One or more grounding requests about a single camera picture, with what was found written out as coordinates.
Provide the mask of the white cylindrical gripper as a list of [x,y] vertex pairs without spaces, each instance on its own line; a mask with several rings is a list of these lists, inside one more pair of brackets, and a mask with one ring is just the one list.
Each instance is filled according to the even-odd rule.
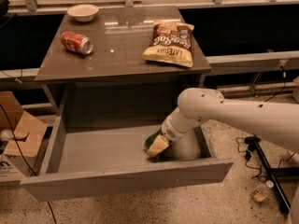
[[159,134],[149,146],[147,154],[156,157],[170,146],[171,142],[176,142],[187,133],[187,126],[178,119],[166,119],[161,127],[162,134]]

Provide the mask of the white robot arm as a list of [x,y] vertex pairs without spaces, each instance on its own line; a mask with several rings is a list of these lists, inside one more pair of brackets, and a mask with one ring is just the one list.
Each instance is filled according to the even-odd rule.
[[178,107],[158,132],[145,141],[147,154],[159,156],[209,119],[299,152],[299,105],[226,99],[217,90],[189,88],[178,96]]

